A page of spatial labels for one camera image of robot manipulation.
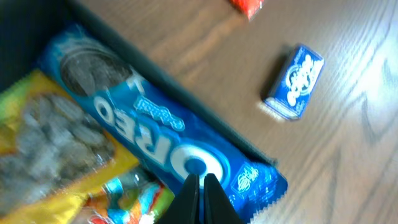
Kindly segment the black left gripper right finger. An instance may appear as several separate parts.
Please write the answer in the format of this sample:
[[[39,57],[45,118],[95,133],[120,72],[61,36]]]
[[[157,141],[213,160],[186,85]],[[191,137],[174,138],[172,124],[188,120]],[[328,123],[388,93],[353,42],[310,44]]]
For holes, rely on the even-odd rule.
[[[205,224],[243,224],[214,174],[204,179]]]

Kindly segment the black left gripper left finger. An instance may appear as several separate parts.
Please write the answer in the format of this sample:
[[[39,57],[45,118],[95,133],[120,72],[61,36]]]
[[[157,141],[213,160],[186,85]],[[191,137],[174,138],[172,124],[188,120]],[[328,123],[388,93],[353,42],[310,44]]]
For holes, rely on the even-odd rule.
[[[200,214],[199,176],[189,174],[157,224],[198,224]]]

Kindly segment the green Haribo gummy bag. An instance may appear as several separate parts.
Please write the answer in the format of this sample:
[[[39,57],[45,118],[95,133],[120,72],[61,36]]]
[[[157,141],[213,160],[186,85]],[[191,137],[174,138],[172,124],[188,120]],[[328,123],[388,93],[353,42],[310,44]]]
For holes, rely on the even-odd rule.
[[[155,223],[174,194],[142,166],[119,175],[91,194],[73,224]]]

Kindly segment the blue Oreo cookie pack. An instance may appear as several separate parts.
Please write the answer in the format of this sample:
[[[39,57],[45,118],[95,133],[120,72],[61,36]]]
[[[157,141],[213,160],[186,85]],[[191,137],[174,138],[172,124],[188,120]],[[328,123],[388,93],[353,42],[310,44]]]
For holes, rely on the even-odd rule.
[[[288,183],[274,166],[250,160],[83,26],[53,36],[39,65],[171,191],[190,174],[200,182],[214,174],[246,222],[286,193]]]

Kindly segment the yellow Hacks candy bag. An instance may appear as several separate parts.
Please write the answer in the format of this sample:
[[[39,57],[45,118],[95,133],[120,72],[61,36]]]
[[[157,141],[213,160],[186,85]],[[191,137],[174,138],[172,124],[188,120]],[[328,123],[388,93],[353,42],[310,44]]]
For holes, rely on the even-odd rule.
[[[40,70],[1,93],[2,223],[69,223],[137,163]]]

